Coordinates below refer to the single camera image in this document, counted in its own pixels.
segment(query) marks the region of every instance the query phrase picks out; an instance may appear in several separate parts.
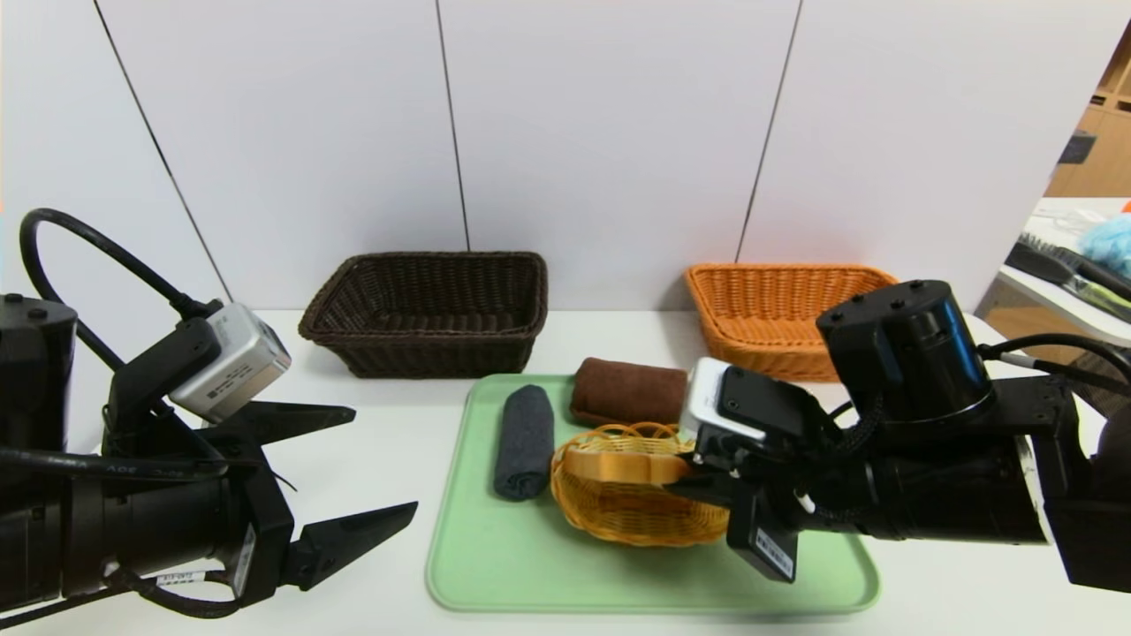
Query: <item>orange wicker basket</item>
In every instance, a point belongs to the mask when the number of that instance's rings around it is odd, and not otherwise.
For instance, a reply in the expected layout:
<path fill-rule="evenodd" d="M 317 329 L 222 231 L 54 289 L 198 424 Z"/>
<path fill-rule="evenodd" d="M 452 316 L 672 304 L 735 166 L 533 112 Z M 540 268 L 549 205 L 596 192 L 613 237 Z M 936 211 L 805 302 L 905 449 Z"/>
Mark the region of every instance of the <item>orange wicker basket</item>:
<path fill-rule="evenodd" d="M 817 317 L 855 294 L 896 284 L 861 265 L 696 265 L 688 287 L 719 360 L 782 380 L 838 381 Z"/>
<path fill-rule="evenodd" d="M 651 437 L 640 429 L 646 428 Z M 562 445 L 554 453 L 550 488 L 567 521 L 597 539 L 639 547 L 687 547 L 717 541 L 726 532 L 729 510 L 677 497 L 656 481 L 624 483 L 589 479 L 569 470 L 570 453 L 598 455 L 610 473 L 627 475 L 632 481 L 649 481 L 637 472 L 641 455 L 674 458 L 689 453 L 692 442 L 680 441 L 675 430 L 665 424 L 640 423 L 631 427 L 607 424 L 586 431 Z M 650 475 L 661 482 L 674 481 Z"/>

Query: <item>white wall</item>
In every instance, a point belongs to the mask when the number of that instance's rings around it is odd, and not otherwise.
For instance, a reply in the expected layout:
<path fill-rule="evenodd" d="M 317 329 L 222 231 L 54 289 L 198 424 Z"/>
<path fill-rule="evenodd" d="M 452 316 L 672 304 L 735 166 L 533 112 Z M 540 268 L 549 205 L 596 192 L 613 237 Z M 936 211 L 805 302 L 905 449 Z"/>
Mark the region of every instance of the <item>white wall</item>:
<path fill-rule="evenodd" d="M 440 0 L 472 249 L 555 309 L 687 306 L 733 260 L 797 0 Z"/>
<path fill-rule="evenodd" d="M 146 131 L 89 0 L 3 3 L 3 291 L 33 294 L 18 227 L 55 207 L 103 231 L 174 285 L 223 294 Z M 80 239 L 43 226 L 44 266 L 59 294 L 122 358 L 172 330 L 165 301 Z M 110 372 L 79 346 L 70 447 L 101 437 Z"/>
<path fill-rule="evenodd" d="M 804 0 L 744 261 L 948 280 L 973 310 L 1131 3 Z"/>
<path fill-rule="evenodd" d="M 466 249 L 432 0 L 102 0 L 232 295 L 305 307 L 347 257 Z"/>

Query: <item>woven basket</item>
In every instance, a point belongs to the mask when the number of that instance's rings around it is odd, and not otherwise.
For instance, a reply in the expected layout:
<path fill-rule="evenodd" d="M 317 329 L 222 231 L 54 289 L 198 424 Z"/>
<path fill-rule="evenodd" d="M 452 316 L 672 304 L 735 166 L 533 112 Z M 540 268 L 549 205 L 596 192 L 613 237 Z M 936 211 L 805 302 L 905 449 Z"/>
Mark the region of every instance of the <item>woven basket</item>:
<path fill-rule="evenodd" d="M 390 252 L 346 260 L 299 334 L 360 378 L 517 373 L 546 320 L 546 264 L 533 252 Z"/>
<path fill-rule="evenodd" d="M 646 426 L 655 437 L 645 437 Z M 608 454 L 689 453 L 693 444 L 681 442 L 664 424 L 607 424 L 586 431 L 554 453 L 550 488 L 573 527 L 597 539 L 639 547 L 685 547 L 711 543 L 726 533 L 729 510 L 692 501 L 659 485 L 616 483 L 581 478 L 564 470 L 570 449 Z"/>
<path fill-rule="evenodd" d="M 817 317 L 855 294 L 893 285 L 860 265 L 696 265 L 688 287 L 719 360 L 782 380 L 839 381 Z"/>

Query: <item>green tray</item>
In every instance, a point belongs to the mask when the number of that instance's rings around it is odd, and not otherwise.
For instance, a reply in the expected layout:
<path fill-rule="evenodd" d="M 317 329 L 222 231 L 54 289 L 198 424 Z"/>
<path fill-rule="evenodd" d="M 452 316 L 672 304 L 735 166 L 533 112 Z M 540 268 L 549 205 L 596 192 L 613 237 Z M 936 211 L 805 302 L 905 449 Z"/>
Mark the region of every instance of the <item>green tray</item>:
<path fill-rule="evenodd" d="M 467 397 L 448 489 L 432 538 L 428 586 L 441 605 L 484 612 L 800 616 L 856 612 L 880 595 L 860 539 L 805 532 L 797 582 L 771 583 L 724 541 L 630 548 L 569 525 L 550 490 L 515 504 L 492 490 L 502 405 L 526 385 L 546 389 L 558 445 L 585 428 L 569 414 L 571 376 L 500 375 Z"/>

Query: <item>white tabletop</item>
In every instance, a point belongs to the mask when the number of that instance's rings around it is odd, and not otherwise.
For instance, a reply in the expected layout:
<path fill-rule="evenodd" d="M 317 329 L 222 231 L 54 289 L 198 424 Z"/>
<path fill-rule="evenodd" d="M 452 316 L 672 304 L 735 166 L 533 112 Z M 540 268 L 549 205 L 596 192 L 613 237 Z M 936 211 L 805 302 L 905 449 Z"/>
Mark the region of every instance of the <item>white tabletop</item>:
<path fill-rule="evenodd" d="M 299 524 L 418 500 L 413 524 L 311 592 L 284 587 L 274 599 L 218 621 L 183 618 L 120 596 L 32 622 L 14 636 L 199 636 L 202 630 L 239 636 L 1126 634 L 1131 596 L 1070 585 L 1053 548 L 872 539 L 865 542 L 883 591 L 874 608 L 847 617 L 757 621 L 449 612 L 429 596 L 424 567 L 472 381 L 359 380 L 331 353 L 295 334 L 299 311 L 260 315 L 295 360 L 262 399 L 357 409 L 351 424 L 268 447 L 273 467 L 300 490 L 287 491 Z M 976 341 L 1000 341 L 981 320 L 967 320 Z M 571 373 L 587 355 L 688 368 L 705 353 L 693 313 L 551 312 L 526 370 Z M 1025 375 L 1002 363 L 990 369 L 995 377 Z M 839 385 L 806 386 L 827 407 L 846 398 Z M 1081 423 L 1090 453 L 1103 422 L 1085 409 Z M 216 587 L 178 591 L 216 598 Z"/>
<path fill-rule="evenodd" d="M 1079 250 L 1081 227 L 1048 216 L 1061 210 L 1088 210 L 1111 218 L 1123 209 L 1126 198 L 1045 198 L 1025 224 L 1025 231 L 1053 244 Z M 1131 325 L 1097 309 L 1059 285 L 1003 265 L 998 280 L 1031 300 L 1052 309 L 1085 333 L 1121 346 L 1131 346 Z"/>

